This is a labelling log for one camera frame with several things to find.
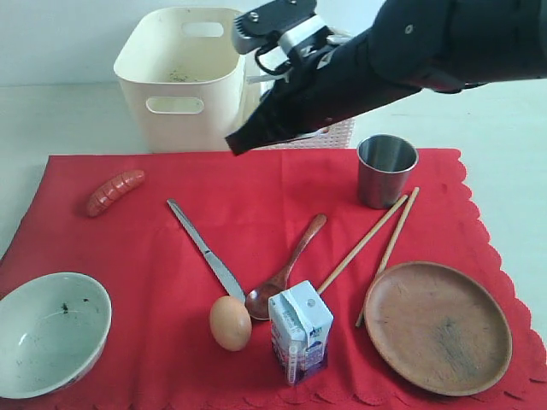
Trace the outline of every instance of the knife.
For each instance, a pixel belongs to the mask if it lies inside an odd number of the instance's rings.
[[[199,251],[202,253],[203,258],[207,261],[216,277],[220,280],[224,289],[228,292],[228,295],[239,299],[242,303],[245,303],[245,293],[241,289],[241,285],[238,280],[233,276],[230,270],[222,263],[217,255],[207,246],[202,237],[197,233],[197,229],[186,217],[186,215],[180,209],[179,204],[174,199],[168,199],[168,205],[179,220],[180,224],[186,229],[186,232],[196,244]]]

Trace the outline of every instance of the red tablecloth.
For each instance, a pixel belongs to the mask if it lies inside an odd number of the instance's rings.
[[[106,214],[82,208],[104,180],[130,169],[146,182]],[[377,234],[322,297],[335,316],[329,367],[290,388],[270,345],[268,322],[254,325],[241,352],[209,333],[209,308],[225,291],[166,205],[174,198],[245,291],[277,272],[311,218],[328,221],[291,275],[318,287],[383,211],[356,200],[352,149],[263,150],[128,156],[52,156],[31,207],[0,265],[0,293],[51,272],[101,281],[114,317],[103,356],[69,389],[2,409],[376,408],[383,410],[547,408],[545,348],[530,312],[515,298],[462,181],[453,149],[421,149],[407,185],[421,188],[388,266],[427,260],[482,283],[506,313],[514,355],[503,379],[472,397],[428,394],[401,379],[354,322],[397,222]]]

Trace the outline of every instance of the egg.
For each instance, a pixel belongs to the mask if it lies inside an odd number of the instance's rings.
[[[216,300],[209,312],[209,326],[215,341],[232,352],[247,345],[252,331],[247,308],[233,296],[223,296]]]

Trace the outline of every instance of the spoon bowl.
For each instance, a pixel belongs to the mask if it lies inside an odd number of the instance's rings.
[[[275,296],[283,290],[287,289],[287,283],[289,275],[291,274],[292,267],[296,263],[300,254],[304,251],[308,243],[315,236],[315,234],[325,225],[326,216],[324,214],[318,214],[314,217],[308,226],[308,229],[303,234],[302,239],[294,249],[291,258],[283,268],[269,280],[249,292],[245,297],[245,307],[249,312],[249,315],[253,319],[268,320],[268,299],[271,296]]]

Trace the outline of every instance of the brown plate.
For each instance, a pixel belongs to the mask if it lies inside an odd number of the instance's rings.
[[[503,376],[512,338],[502,309],[477,282],[447,266],[384,270],[364,304],[374,346],[402,377],[440,395],[473,395]]]

